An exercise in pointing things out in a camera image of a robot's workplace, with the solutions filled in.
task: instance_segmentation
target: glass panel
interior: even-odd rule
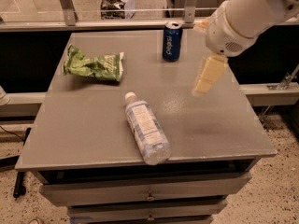
[[[4,21],[63,21],[59,0],[0,0]]]
[[[125,12],[109,10],[107,13],[103,13],[105,6],[111,6],[111,4],[102,3],[104,0],[73,0],[76,13],[79,21],[103,21],[105,18],[126,17],[130,20],[159,20],[169,17],[173,5],[171,0],[169,4],[167,0],[122,0],[126,1],[124,7]],[[176,7],[177,11],[180,11],[178,17],[182,17],[184,6]]]

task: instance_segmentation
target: blue can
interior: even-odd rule
[[[175,21],[169,21],[164,27],[163,58],[168,62],[175,62],[179,58],[180,43],[183,29]]]

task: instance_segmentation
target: metal bracket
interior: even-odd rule
[[[292,74],[290,75],[289,73],[286,74],[286,76],[281,80],[281,82],[276,85],[276,86],[267,86],[267,88],[270,91],[276,91],[276,90],[286,90],[288,89],[290,83],[292,82],[292,80],[294,78],[296,78],[296,74],[299,71],[299,64],[297,65],[297,67],[293,70]]]
[[[197,0],[186,0],[184,20],[186,23],[193,23],[195,20],[195,9]]]
[[[60,0],[63,12],[64,12],[64,21],[68,26],[75,26],[78,16],[75,12],[73,1],[72,0]]]

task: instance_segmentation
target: plastic bottle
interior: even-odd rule
[[[138,100],[133,92],[125,95],[126,114],[143,160],[156,165],[170,157],[171,148],[150,106]]]

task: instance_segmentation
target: desk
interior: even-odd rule
[[[66,49],[16,169],[34,173],[41,193],[68,207],[74,223],[209,223],[276,154],[234,75],[207,95],[192,84],[204,35],[185,30],[180,59],[162,59],[163,31],[72,34],[87,57],[124,51],[120,84],[64,76]],[[149,102],[172,146],[171,158],[146,165],[125,117],[124,95]]]

